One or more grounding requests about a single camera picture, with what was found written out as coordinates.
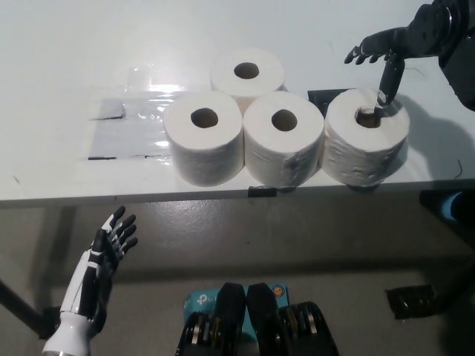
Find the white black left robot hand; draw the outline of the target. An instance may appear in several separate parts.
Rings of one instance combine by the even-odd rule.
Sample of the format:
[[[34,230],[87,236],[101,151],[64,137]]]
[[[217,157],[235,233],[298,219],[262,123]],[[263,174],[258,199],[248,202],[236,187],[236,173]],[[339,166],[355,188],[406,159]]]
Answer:
[[[119,263],[138,243],[134,236],[136,216],[124,218],[124,213],[122,205],[97,231],[76,266],[60,307],[61,314],[69,312],[85,318],[96,333],[105,325],[112,279]]]

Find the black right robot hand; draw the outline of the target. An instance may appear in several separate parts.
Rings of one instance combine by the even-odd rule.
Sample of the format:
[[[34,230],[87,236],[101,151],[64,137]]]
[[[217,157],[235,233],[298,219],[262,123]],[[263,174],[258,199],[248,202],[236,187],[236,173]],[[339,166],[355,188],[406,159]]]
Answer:
[[[380,114],[395,99],[406,59],[440,56],[459,18],[458,1],[433,1],[423,4],[406,27],[396,27],[365,37],[355,46],[344,62],[362,64],[385,60],[374,113]]]

